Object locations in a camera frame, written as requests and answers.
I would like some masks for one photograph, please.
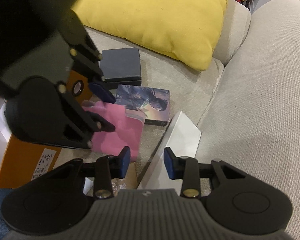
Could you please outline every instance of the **circular hole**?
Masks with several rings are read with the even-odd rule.
[[[79,96],[83,91],[83,87],[84,87],[83,81],[78,80],[76,83],[73,84],[72,95],[75,97]]]

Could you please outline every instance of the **textured beige fabric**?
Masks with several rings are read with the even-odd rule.
[[[250,11],[235,0],[228,0],[223,28],[213,57],[227,65],[247,36],[251,20]]]
[[[300,1],[273,0],[252,15],[198,127],[196,158],[221,158],[286,193],[287,231],[300,239]]]
[[[170,90],[170,117],[182,110],[195,124],[199,122],[224,69],[220,61],[212,60],[208,70],[197,72],[180,61],[137,46],[127,40],[90,28],[87,30],[100,51],[137,47],[140,51],[142,85]],[[166,127],[161,126],[145,126],[139,157],[136,161],[139,180],[165,129]],[[98,153],[88,151],[63,150],[56,166],[73,158],[83,158],[85,162],[95,161],[99,156]]]

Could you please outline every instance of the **pink case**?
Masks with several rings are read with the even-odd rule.
[[[104,103],[98,101],[96,103],[84,103],[85,111],[100,114],[115,126],[115,132],[96,132],[92,137],[92,151],[102,152],[104,154],[119,155],[124,146],[129,146],[131,151],[131,161],[136,161],[139,153],[139,145],[141,134],[144,126],[145,115],[140,116],[139,111],[129,110],[127,116],[124,106]]]

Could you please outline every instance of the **cushion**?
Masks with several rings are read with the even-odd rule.
[[[300,239],[300,1],[252,14],[198,128],[196,158],[220,158],[282,190],[293,205],[287,232]]]
[[[206,71],[198,72],[180,61],[136,46],[127,40],[90,28],[87,28],[87,32],[100,50],[137,47],[140,51],[142,85],[170,90],[170,117],[182,110],[194,124],[198,124],[224,69],[219,60],[213,59]],[[136,161],[139,182],[166,128],[156,125],[144,126]],[[100,156],[101,154],[96,152],[64,149],[56,165],[59,166],[73,158],[95,162]]]
[[[235,0],[228,0],[220,38],[213,57],[228,64],[245,40],[251,20],[249,9]]]
[[[228,0],[78,0],[82,23],[196,70],[208,68]]]

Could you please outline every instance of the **anime character illustration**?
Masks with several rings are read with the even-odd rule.
[[[143,111],[147,119],[168,121],[169,91],[148,87],[119,85],[116,104]]]

